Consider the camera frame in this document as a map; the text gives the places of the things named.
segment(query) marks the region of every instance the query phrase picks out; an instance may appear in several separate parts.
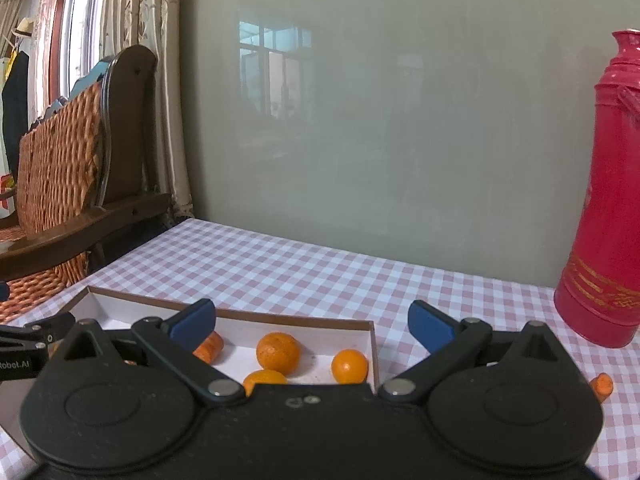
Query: black jacket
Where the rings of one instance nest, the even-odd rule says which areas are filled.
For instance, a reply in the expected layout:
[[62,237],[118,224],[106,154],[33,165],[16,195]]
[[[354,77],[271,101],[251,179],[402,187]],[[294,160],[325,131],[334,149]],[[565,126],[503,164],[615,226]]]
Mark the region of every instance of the black jacket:
[[9,79],[2,89],[2,136],[9,171],[18,179],[20,139],[28,130],[27,78],[29,56],[19,52],[15,57]]

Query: chair armrest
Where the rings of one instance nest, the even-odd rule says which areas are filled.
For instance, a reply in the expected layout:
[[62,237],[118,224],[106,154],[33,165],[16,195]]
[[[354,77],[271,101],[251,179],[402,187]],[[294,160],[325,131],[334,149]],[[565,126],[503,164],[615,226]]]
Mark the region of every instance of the chair armrest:
[[0,193],[0,200],[7,200],[15,196],[15,186]]
[[0,280],[8,282],[55,267],[89,249],[106,235],[162,214],[168,194],[126,198],[92,207],[63,224],[15,242],[0,242]]

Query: orange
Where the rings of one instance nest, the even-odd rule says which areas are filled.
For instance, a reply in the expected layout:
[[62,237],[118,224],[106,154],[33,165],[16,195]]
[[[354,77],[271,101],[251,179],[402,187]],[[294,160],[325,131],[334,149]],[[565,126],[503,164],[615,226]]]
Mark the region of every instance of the orange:
[[289,375],[300,362],[300,345],[289,334],[272,332],[258,341],[255,356],[265,370]]
[[369,361],[357,350],[340,350],[331,361],[331,373],[339,384],[360,384],[369,373]]
[[216,332],[211,332],[209,337],[193,351],[193,355],[209,365],[213,359],[220,355],[224,347],[225,341]]
[[257,372],[251,372],[242,382],[247,397],[251,395],[256,384],[287,384],[287,378],[275,370],[258,370]]

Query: white cardboard box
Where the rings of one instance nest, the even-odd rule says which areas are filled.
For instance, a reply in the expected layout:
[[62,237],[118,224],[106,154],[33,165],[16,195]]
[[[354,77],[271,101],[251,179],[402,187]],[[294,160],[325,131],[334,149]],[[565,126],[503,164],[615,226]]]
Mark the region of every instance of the white cardboard box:
[[[155,300],[88,286],[60,312],[71,312],[76,319],[93,318],[106,330],[129,328],[146,316],[171,317],[185,304]],[[280,316],[241,310],[216,309],[216,332],[225,341],[222,353],[212,366],[242,382],[260,369],[255,346],[269,332],[285,332],[302,346],[298,370],[287,377],[290,384],[335,384],[331,374],[334,355],[345,348],[361,351],[369,360],[367,383],[378,389],[378,354],[372,321]],[[29,455],[18,424],[18,410],[34,380],[0,383],[0,426]]]

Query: checkered tablecloth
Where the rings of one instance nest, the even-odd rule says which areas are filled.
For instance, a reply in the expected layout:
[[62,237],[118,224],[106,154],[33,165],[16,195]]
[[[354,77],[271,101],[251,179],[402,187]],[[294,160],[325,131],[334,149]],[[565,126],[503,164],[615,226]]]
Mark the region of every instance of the checkered tablecloth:
[[[369,319],[376,325],[380,378],[426,355],[408,333],[406,313],[421,298],[461,319],[475,316],[497,330],[530,319],[554,330],[587,378],[615,381],[604,403],[605,427],[588,463],[608,480],[640,474],[640,337],[605,349],[572,332],[556,314],[553,290],[430,269],[188,220],[15,320],[51,316],[86,285],[153,298],[316,317]],[[0,430],[0,473],[18,479],[33,462]]]

